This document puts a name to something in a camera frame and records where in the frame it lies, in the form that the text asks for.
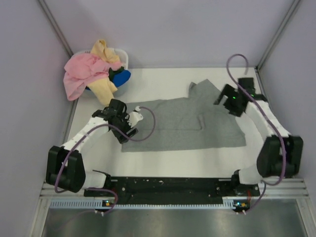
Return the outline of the grey t shirt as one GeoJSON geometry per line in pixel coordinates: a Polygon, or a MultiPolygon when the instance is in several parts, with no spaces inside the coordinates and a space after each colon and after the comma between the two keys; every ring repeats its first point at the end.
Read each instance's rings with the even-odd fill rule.
{"type": "Polygon", "coordinates": [[[122,152],[161,152],[235,148],[246,145],[245,134],[234,116],[222,105],[214,105],[220,94],[214,84],[205,79],[191,82],[188,96],[169,100],[128,103],[142,110],[143,120],[137,123],[137,142],[122,145],[122,152]]]}

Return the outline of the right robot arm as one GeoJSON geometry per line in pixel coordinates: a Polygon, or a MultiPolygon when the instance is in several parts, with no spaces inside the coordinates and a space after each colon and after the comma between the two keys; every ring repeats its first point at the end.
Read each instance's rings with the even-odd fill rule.
{"type": "Polygon", "coordinates": [[[257,94],[253,78],[239,78],[239,88],[226,84],[215,100],[218,105],[227,97],[224,107],[229,114],[240,117],[246,114],[259,131],[263,146],[256,162],[232,175],[231,191],[243,195],[249,185],[271,176],[290,178],[298,174],[303,151],[303,139],[291,135],[277,120],[263,94],[257,94]]]}

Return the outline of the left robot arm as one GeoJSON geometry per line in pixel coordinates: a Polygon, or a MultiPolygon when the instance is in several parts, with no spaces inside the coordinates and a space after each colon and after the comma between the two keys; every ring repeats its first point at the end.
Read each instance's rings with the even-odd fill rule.
{"type": "Polygon", "coordinates": [[[112,184],[103,171],[85,169],[85,156],[94,144],[111,132],[120,144],[130,140],[138,130],[136,124],[143,119],[140,107],[128,113],[127,105],[113,99],[109,106],[96,110],[87,124],[69,141],[53,146],[48,152],[46,182],[54,186],[56,193],[95,188],[102,196],[108,195],[112,184]]]}

